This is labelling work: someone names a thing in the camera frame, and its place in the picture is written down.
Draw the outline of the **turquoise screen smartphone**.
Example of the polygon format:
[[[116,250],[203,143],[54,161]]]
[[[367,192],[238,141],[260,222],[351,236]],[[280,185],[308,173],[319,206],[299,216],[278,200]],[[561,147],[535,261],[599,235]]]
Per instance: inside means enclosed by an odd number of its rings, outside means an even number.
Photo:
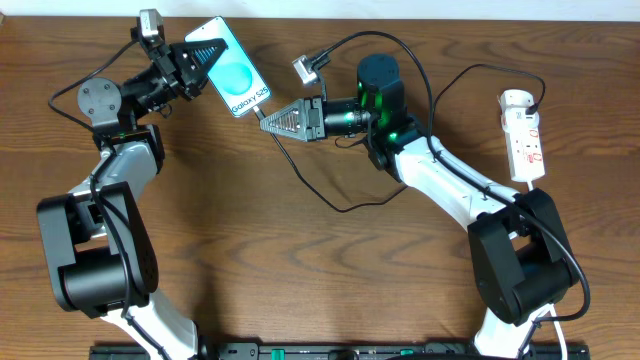
[[[208,78],[234,117],[242,117],[271,97],[271,90],[226,21],[217,16],[188,33],[186,42],[223,39],[227,48]]]

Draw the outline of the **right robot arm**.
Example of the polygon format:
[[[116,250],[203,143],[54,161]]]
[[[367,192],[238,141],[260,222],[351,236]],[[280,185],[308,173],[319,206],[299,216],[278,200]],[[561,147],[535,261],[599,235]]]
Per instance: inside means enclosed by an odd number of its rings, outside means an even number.
[[[359,135],[378,169],[426,195],[465,229],[487,308],[472,342],[476,353],[524,357],[540,324],[561,323],[555,305],[586,282],[554,201],[538,188],[520,193],[496,183],[449,152],[409,113],[392,56],[365,57],[356,79],[354,97],[298,99],[261,116],[261,129],[302,142]]]

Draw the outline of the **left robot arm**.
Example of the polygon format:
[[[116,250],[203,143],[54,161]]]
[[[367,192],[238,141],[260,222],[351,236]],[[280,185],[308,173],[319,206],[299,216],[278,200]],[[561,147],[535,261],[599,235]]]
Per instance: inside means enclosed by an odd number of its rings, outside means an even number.
[[[199,96],[228,46],[220,38],[131,42],[143,48],[148,69],[122,84],[94,70],[71,85],[100,160],[79,185],[37,205],[52,291],[63,310],[119,327],[152,359],[216,359],[217,347],[158,288],[137,200],[165,152],[158,127],[138,121],[153,112],[168,117],[172,100]]]

